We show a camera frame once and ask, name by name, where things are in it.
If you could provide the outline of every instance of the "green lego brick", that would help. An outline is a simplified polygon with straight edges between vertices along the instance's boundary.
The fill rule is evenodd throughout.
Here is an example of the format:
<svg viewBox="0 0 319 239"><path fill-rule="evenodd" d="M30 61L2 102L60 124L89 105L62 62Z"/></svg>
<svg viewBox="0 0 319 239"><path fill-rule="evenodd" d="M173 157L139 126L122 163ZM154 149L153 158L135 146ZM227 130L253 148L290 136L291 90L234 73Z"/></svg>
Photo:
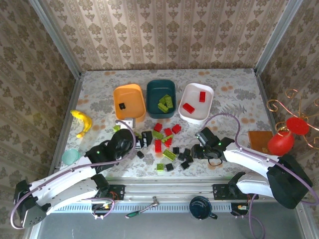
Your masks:
<svg viewBox="0 0 319 239"><path fill-rule="evenodd" d="M165 149L165 151L163 152L163 155L168 158L171 161L174 161L176 158L176 154L173 154L172 152L170 152L169 150Z"/></svg>
<svg viewBox="0 0 319 239"><path fill-rule="evenodd" d="M134 132L135 136L137 136L138 138L142 138L142 135L139 133Z"/></svg>
<svg viewBox="0 0 319 239"><path fill-rule="evenodd" d="M119 131L121 129L121 126L116 125L116 126L113 127L113 129L114 129L115 132L117 132L117 131Z"/></svg>
<svg viewBox="0 0 319 239"><path fill-rule="evenodd" d="M171 97L169 96L169 97L166 97L165 99L166 99L166 107L169 109L173 108L173 101L171 101Z"/></svg>
<svg viewBox="0 0 319 239"><path fill-rule="evenodd" d="M170 97L169 95L164 95L160 100L159 102L162 103L163 105L166 104L166 97Z"/></svg>
<svg viewBox="0 0 319 239"><path fill-rule="evenodd" d="M162 135L161 133L159 133L155 130L152 130L152 135L154 138L157 138L157 139L162 139L164 137L164 135Z"/></svg>
<svg viewBox="0 0 319 239"><path fill-rule="evenodd" d="M167 108L165 105L163 105L162 103L159 103L159 104L158 104L158 108L159 108L161 111L163 111L164 113L167 113L167 112L168 112L168 108Z"/></svg>
<svg viewBox="0 0 319 239"><path fill-rule="evenodd" d="M164 164L163 164L163 163L158 163L158 165L157 165L157 171L158 171L158 172L163 172L163 171L164 171Z"/></svg>
<svg viewBox="0 0 319 239"><path fill-rule="evenodd" d="M162 141L163 143L165 143L169 138L173 138L173 135L171 134L171 135L169 135L169 136L163 138L161 141Z"/></svg>

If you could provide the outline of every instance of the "patterned wall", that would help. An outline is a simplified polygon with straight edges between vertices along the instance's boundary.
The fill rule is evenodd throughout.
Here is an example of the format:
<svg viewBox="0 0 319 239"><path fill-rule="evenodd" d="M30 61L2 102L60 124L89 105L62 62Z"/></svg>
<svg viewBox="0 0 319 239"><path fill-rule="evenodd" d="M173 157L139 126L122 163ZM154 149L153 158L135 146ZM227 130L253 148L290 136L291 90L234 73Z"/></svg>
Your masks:
<svg viewBox="0 0 319 239"><path fill-rule="evenodd" d="M79 68L253 68L288 0L45 0Z"/></svg>
<svg viewBox="0 0 319 239"><path fill-rule="evenodd" d="M290 100L285 96L286 89L294 88L304 98L301 111L308 116L319 113L319 107L314 104L314 100L319 98L319 1L304 0L261 78L269 98L278 99L297 112L299 98ZM282 109L275 114L276 121L289 117ZM313 117L310 122L319 127L319 116ZM315 136L319 136L319 132L311 130L307 138ZM303 139L296 137L292 152L319 193L319 151L312 150ZM319 226L319 207L313 210Z"/></svg>
<svg viewBox="0 0 319 239"><path fill-rule="evenodd" d="M74 78L27 0L0 1L0 239L16 183L47 176Z"/></svg>

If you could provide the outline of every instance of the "dark blue mug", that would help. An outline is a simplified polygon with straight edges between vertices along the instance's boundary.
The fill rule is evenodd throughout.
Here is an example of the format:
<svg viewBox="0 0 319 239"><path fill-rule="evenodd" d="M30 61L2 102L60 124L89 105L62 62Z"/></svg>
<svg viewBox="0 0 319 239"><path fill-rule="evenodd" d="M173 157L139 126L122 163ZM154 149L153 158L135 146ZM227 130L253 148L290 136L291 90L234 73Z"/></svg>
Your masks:
<svg viewBox="0 0 319 239"><path fill-rule="evenodd" d="M194 197L189 203L190 213L199 220L206 218L217 219L217 215L212 213L212 206L208 198L203 196Z"/></svg>

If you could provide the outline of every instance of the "red lego brick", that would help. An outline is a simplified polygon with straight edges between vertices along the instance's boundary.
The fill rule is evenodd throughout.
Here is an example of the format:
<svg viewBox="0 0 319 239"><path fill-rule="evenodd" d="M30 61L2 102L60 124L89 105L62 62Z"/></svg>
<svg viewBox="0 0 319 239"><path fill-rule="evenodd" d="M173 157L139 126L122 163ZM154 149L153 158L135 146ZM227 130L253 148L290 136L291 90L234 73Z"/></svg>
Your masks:
<svg viewBox="0 0 319 239"><path fill-rule="evenodd" d="M201 91L199 94L199 102L205 102L205 96L206 96L206 92Z"/></svg>
<svg viewBox="0 0 319 239"><path fill-rule="evenodd" d="M173 131L174 134L177 134L181 131L181 127L179 124L176 124L173 128L171 128L171 131Z"/></svg>
<svg viewBox="0 0 319 239"><path fill-rule="evenodd" d="M165 133L166 136L170 136L170 135L173 134L173 133L171 132L170 128L164 129L164 133Z"/></svg>
<svg viewBox="0 0 319 239"><path fill-rule="evenodd" d="M191 106L189 103L185 103L183 105L183 108L189 112L190 114L194 112L195 108L193 106Z"/></svg>
<svg viewBox="0 0 319 239"><path fill-rule="evenodd" d="M161 153L161 140L155 140L155 153Z"/></svg>
<svg viewBox="0 0 319 239"><path fill-rule="evenodd" d="M165 141L164 144L165 144L165 146L166 146L167 148L169 148L169 147L171 146L172 140L173 140L172 138L169 138L168 140Z"/></svg>
<svg viewBox="0 0 319 239"><path fill-rule="evenodd" d="M157 132L160 132L161 131L161 128L163 128L163 125L160 124L160 123L157 123L154 127L154 130L157 131Z"/></svg>

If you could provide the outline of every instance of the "yellow banana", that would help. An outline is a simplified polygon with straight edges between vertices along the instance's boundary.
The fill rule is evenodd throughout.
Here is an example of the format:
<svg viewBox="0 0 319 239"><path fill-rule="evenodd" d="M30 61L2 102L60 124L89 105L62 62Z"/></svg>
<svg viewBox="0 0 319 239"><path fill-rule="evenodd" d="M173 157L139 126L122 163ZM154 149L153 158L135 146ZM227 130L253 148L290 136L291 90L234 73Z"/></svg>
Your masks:
<svg viewBox="0 0 319 239"><path fill-rule="evenodd" d="M76 135L77 138L82 138L85 135L85 133L87 131L89 131L89 129L91 128L92 119L80 111L71 110L70 112L73 115L73 117L80 119L80 120L83 120L84 128L83 128L82 132L80 132Z"/></svg>

